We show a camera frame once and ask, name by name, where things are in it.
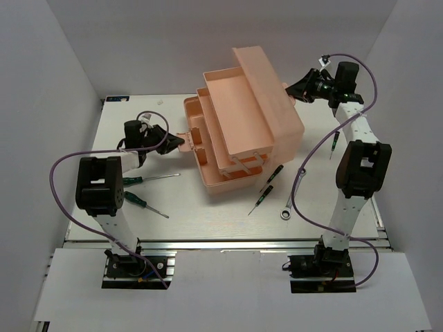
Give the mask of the silver ratchet wrench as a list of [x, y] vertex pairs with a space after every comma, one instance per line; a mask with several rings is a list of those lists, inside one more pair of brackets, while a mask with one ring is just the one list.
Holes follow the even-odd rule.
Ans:
[[284, 221], [288, 221], [291, 218], [291, 211], [293, 209], [293, 199], [295, 198], [295, 195], [298, 191], [298, 188], [300, 187], [300, 183], [305, 174], [306, 174], [306, 169], [303, 168], [300, 171], [300, 175], [296, 179], [295, 187], [293, 188], [293, 191], [290, 193], [285, 207], [280, 211], [280, 218]]

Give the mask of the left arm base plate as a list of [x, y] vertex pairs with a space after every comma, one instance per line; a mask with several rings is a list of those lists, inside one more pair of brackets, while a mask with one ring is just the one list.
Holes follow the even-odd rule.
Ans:
[[[146, 261], [131, 255], [117, 255], [110, 249], [105, 250], [105, 255], [107, 260], [102, 289], [166, 290], [154, 269]], [[145, 258], [151, 261], [157, 273], [169, 286], [174, 274], [175, 255], [154, 253]]]

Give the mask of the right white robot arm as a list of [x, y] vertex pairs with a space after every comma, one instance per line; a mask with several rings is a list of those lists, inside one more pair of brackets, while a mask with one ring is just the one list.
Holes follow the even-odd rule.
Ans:
[[363, 98], [355, 92], [359, 69], [354, 62], [339, 62], [336, 74], [331, 76], [325, 68], [312, 68], [286, 89], [288, 95], [301, 102], [326, 100], [347, 142], [336, 170], [336, 206], [315, 247], [320, 254], [312, 259], [313, 269], [322, 276], [330, 275], [338, 266], [331, 252], [341, 254], [349, 248], [349, 236], [360, 212], [381, 189], [392, 155], [391, 146], [373, 134], [365, 117]]

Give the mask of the large green screwdriver tip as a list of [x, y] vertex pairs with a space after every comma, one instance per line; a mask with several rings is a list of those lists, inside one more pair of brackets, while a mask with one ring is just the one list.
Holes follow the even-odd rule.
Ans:
[[164, 179], [164, 178], [178, 177], [180, 175], [181, 175], [180, 173], [175, 173], [175, 174], [166, 174], [166, 175], [161, 175], [161, 176], [151, 176], [151, 177], [145, 177], [145, 178], [143, 178], [142, 176], [124, 177], [123, 178], [123, 185], [124, 186], [138, 185], [138, 184], [141, 184], [146, 181], [155, 181], [155, 180], [160, 180], [160, 179]]

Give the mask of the pink plastic toolbox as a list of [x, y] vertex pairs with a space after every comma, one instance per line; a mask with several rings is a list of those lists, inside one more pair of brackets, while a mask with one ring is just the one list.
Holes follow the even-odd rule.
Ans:
[[183, 101], [192, 152], [209, 194], [262, 187], [291, 162], [305, 132], [295, 103], [260, 46], [234, 48], [236, 65], [203, 74], [205, 87]]

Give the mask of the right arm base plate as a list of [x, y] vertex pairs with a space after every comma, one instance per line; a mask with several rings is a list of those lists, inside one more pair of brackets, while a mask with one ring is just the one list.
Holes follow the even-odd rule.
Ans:
[[290, 255], [282, 270], [289, 273], [293, 294], [355, 293], [354, 270], [348, 257], [341, 266], [320, 267], [313, 255]]

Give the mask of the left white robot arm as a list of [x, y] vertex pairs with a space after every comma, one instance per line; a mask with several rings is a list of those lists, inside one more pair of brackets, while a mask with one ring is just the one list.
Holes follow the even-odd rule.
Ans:
[[143, 166], [152, 150], [160, 155], [168, 154], [185, 140], [143, 120], [127, 121], [124, 132], [119, 147], [125, 150], [105, 158], [80, 159], [75, 202], [111, 237], [112, 255], [125, 255], [123, 268], [130, 275], [138, 276], [145, 271], [146, 258], [134, 252], [138, 238], [130, 230], [122, 210], [125, 200], [123, 174]]

